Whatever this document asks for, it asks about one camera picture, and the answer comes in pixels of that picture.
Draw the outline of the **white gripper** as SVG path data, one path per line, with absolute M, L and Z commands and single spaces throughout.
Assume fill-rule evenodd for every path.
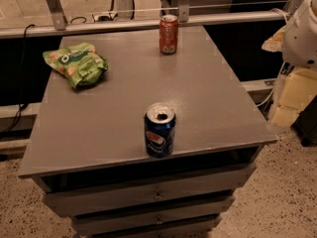
M 284 83 L 270 123 L 290 127 L 317 95 L 317 0 L 304 0 L 287 22 L 262 44 L 267 52 L 305 67 L 290 73 Z

